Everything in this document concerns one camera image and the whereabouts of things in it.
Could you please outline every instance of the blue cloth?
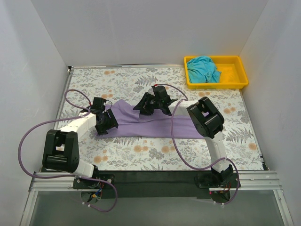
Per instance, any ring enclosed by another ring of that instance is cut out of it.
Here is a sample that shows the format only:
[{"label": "blue cloth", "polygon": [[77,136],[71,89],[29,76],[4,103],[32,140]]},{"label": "blue cloth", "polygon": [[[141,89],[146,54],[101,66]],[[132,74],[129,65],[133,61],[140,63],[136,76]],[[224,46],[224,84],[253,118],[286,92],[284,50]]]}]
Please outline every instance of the blue cloth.
[{"label": "blue cloth", "polygon": [[191,83],[220,82],[221,72],[210,57],[193,58],[187,63],[187,69]]}]

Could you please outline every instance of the white panel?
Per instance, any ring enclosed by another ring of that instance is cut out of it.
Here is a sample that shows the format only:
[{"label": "white panel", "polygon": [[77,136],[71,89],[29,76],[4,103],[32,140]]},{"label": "white panel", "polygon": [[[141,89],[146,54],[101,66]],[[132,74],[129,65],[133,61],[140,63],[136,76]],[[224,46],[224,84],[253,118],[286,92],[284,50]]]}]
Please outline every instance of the white panel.
[{"label": "white panel", "polygon": [[240,55],[250,80],[246,106],[295,225],[301,222],[300,14],[298,0],[270,0]]},{"label": "white panel", "polygon": [[[17,149],[23,134],[56,115],[66,65],[30,0],[0,0],[0,225],[19,225],[31,177],[21,170]],[[25,140],[26,168],[42,164],[45,135]]]},{"label": "white panel", "polygon": [[32,0],[68,65],[239,55],[267,0]]}]

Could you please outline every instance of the lavender fabric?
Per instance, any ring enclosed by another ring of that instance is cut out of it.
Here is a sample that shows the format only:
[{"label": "lavender fabric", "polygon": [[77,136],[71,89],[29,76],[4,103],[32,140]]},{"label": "lavender fabric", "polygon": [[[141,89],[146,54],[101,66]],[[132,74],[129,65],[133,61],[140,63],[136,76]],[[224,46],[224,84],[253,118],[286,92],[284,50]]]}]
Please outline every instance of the lavender fabric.
[{"label": "lavender fabric", "polygon": [[[112,128],[108,130],[108,134],[97,136],[101,138],[140,136],[171,138],[171,116],[163,114],[161,110],[155,110],[150,116],[139,115],[139,111],[134,111],[133,107],[124,100],[117,101],[111,109],[119,124],[118,129]],[[189,116],[177,115],[173,123],[175,138],[203,139]]]}]

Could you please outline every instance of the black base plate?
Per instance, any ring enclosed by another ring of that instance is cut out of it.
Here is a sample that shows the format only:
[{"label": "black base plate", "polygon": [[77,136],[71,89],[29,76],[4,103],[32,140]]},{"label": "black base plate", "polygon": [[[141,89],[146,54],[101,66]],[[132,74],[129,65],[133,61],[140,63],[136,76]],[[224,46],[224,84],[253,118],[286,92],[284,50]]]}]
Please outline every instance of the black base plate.
[{"label": "black base plate", "polygon": [[[98,171],[94,177],[111,179],[118,197],[197,197],[210,199],[209,188],[218,187],[208,183],[211,171]],[[237,186],[236,173],[230,178],[231,187]],[[95,182],[74,179],[74,189],[98,189]],[[114,198],[112,188],[104,184],[102,198]]]}]

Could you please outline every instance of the floral tablecloth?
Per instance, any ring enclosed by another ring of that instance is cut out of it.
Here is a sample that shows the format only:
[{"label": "floral tablecloth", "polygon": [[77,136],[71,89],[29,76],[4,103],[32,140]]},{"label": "floral tablecloth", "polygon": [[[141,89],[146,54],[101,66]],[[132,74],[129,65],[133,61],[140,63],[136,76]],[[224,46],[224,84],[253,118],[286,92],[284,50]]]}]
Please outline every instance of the floral tablecloth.
[{"label": "floral tablecloth", "polygon": [[[151,91],[155,83],[169,83],[181,90],[189,100],[207,96],[225,118],[223,137],[228,158],[239,170],[262,170],[253,132],[238,89],[191,90],[186,86],[185,71],[181,67],[75,69],[69,85],[79,89],[93,100],[103,97],[115,103],[119,99],[136,105],[144,92]],[[172,98],[181,94],[166,87]],[[75,104],[87,106],[87,100],[76,92],[68,98]],[[80,112],[64,103],[60,118],[76,116]],[[58,128],[66,121],[60,122]],[[177,139],[183,157],[193,166],[204,167],[211,163],[206,142],[202,139]],[[189,170],[175,151],[169,138],[147,137],[95,137],[95,128],[79,140],[80,157],[98,166],[100,170]]]}]

